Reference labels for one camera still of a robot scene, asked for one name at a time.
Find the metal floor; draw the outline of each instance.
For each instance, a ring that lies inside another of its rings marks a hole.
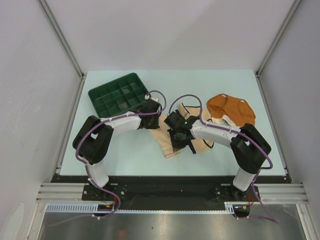
[[[39,240],[306,240],[296,205],[268,205],[280,225],[223,214],[119,213],[102,220],[74,213],[46,213]],[[259,205],[251,215],[264,215]]]

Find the tan fabric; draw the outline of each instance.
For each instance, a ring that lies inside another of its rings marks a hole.
[[[180,103],[178,111],[185,119],[187,119],[189,116],[199,116],[200,107],[184,106],[183,103]],[[202,109],[202,119],[205,121],[211,120],[210,112],[205,108]],[[193,139],[191,142],[197,154],[206,152],[214,146],[213,141],[203,139]]]
[[[249,104],[240,98],[219,94],[206,104],[213,122],[226,121],[230,126],[243,127],[246,123],[255,125],[256,115]]]
[[[174,152],[171,144],[171,139],[168,130],[170,129],[167,124],[165,124],[164,120],[167,117],[165,115],[161,115],[159,117],[159,128],[158,129],[149,129],[149,132],[155,138],[155,140],[160,145],[164,157],[171,158],[175,155],[180,154],[179,151]]]

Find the green tray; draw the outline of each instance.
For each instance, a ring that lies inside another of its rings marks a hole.
[[[99,118],[124,114],[142,103],[148,92],[135,72],[89,90],[88,95]]]

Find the garment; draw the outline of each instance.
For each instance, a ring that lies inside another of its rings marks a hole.
[[[180,103],[178,107],[179,113],[187,119],[190,115],[191,116],[198,116],[200,114],[200,107],[193,107],[193,106],[184,106]],[[158,129],[149,129],[149,132],[161,146],[165,158],[170,158],[180,154],[180,151],[174,151],[171,139],[168,130],[170,129],[167,124],[165,124],[164,120],[167,118],[165,115],[161,115],[159,117],[159,128]],[[204,120],[210,120],[211,115],[207,109],[202,110],[202,118]],[[214,143],[212,141],[207,141],[203,139],[193,139],[191,140],[193,149],[195,153],[203,153],[207,150],[213,148]]]
[[[255,125],[256,115],[249,104],[240,98],[219,94],[206,104],[214,123],[243,127],[246,123]]]

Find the purple cable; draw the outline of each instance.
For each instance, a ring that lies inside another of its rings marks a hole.
[[[162,97],[163,97],[163,100],[164,100],[164,106],[163,106],[163,109],[161,109],[160,111],[156,111],[156,112],[149,112],[149,113],[131,113],[131,114],[124,114],[124,115],[119,115],[119,116],[115,116],[115,117],[110,117],[104,121],[101,121],[99,122],[97,125],[95,125],[93,128],[91,128],[84,136],[83,138],[81,139],[81,141],[79,142],[76,150],[75,150],[75,158],[77,160],[79,160],[80,162],[82,162],[84,165],[85,165],[85,171],[86,171],[86,174],[88,175],[88,178],[90,179],[90,182],[92,183],[92,185],[94,185],[97,189],[103,191],[103,192],[106,192],[108,194],[111,194],[113,195],[114,197],[116,197],[116,199],[118,200],[118,204],[117,204],[117,207],[111,211],[110,213],[108,213],[107,215],[104,215],[104,216],[100,216],[99,219],[105,219],[111,215],[113,215],[121,206],[121,200],[119,198],[119,196],[117,194],[115,194],[114,192],[112,191],[109,191],[109,190],[106,190],[100,186],[98,186],[98,184],[93,180],[91,174],[90,174],[90,171],[89,171],[89,168],[88,168],[88,164],[89,162],[86,160],[86,159],[82,159],[79,157],[79,150],[82,146],[82,144],[84,143],[84,141],[86,140],[86,138],[88,136],[90,136],[94,130],[96,130],[98,127],[100,127],[102,124],[105,124],[105,123],[108,123],[110,122],[110,120],[118,120],[118,119],[123,119],[123,118],[127,118],[127,117],[133,117],[133,116],[149,116],[149,115],[155,115],[155,114],[160,114],[162,113],[166,107],[167,107],[167,99],[165,97],[165,95],[158,91],[158,90],[152,90],[152,91],[149,91],[146,95],[149,96],[150,93],[158,93],[160,94]],[[57,223],[54,223],[54,224],[50,224],[48,225],[49,227],[54,227],[54,226],[57,226],[57,225],[60,225],[60,224],[63,224],[63,223],[66,223],[68,221],[71,221],[71,220],[74,220],[74,219],[78,219],[78,218],[82,218],[82,217],[92,217],[92,214],[82,214],[82,215],[78,215],[78,216],[74,216],[74,217],[71,217],[69,219],[66,219],[66,220],[63,220],[63,221],[60,221],[60,222],[57,222]]]
[[[202,106],[202,102],[200,100],[199,97],[197,97],[196,95],[193,95],[193,94],[185,94],[185,95],[182,95],[180,97],[178,97],[176,100],[174,100],[174,102],[171,104],[170,108],[169,108],[169,113],[171,112],[171,109],[173,107],[173,105],[180,99],[184,98],[184,97],[194,97],[196,98],[198,101],[199,101],[199,104],[200,104],[200,113],[199,113],[199,117],[200,117],[200,122],[207,126],[207,127],[211,127],[211,128],[216,128],[216,129],[221,129],[221,130],[225,130],[225,131],[230,131],[230,129],[228,127],[225,127],[225,126],[218,126],[218,125],[212,125],[212,124],[208,124],[206,122],[203,121],[202,119],[202,112],[203,112],[203,106]],[[269,162],[270,166],[268,167],[261,167],[261,170],[262,169],[272,169],[274,167],[270,157],[266,154],[266,152],[253,140],[251,139],[249,136],[245,135],[244,133],[240,132],[240,131],[236,131],[236,130],[231,130],[232,133],[235,133],[235,134],[238,134],[244,138],[246,138],[250,143],[252,143],[262,154],[263,156],[267,159],[267,161]],[[267,209],[267,207],[262,203],[261,199],[259,198],[258,194],[256,193],[256,190],[255,190],[255,186],[254,186],[254,183],[258,177],[260,173],[260,170],[256,173],[256,175],[254,176],[253,180],[252,180],[252,183],[251,183],[251,187],[253,189],[253,193],[254,193],[254,196],[256,197],[256,199],[258,199],[259,203],[261,204],[261,206],[263,207],[263,209],[265,210],[265,212],[271,217],[266,217],[266,216],[250,216],[249,218],[256,218],[256,219],[267,219],[267,220],[270,220],[272,222],[275,222],[277,224],[279,224],[279,221],[269,212],[269,210]],[[247,217],[237,217],[236,214],[234,214],[234,216],[237,218],[237,219],[247,219]]]

